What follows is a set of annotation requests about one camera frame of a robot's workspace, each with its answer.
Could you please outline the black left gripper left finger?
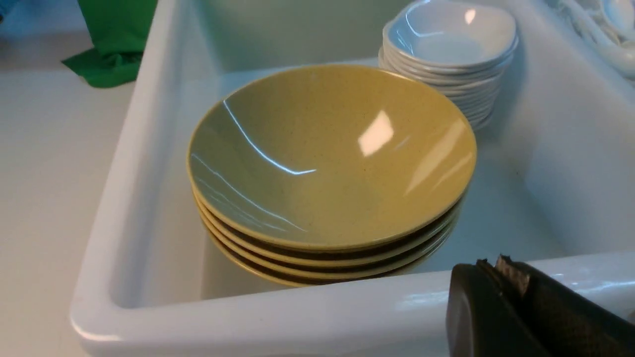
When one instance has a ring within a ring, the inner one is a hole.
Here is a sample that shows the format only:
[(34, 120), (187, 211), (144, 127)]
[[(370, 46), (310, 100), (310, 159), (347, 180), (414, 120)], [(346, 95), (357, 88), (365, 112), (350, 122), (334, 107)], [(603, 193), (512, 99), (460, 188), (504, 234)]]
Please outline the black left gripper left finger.
[(489, 263), (451, 270), (446, 338), (451, 357), (549, 357), (517, 311), (519, 294)]

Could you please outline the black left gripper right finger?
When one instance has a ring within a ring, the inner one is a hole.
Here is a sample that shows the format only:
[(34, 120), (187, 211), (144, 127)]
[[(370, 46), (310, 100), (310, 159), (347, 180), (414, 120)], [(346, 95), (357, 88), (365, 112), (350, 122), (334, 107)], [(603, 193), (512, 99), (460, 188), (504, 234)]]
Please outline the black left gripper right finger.
[(634, 326), (546, 273), (501, 255), (476, 263), (515, 319), (554, 357), (632, 357)]

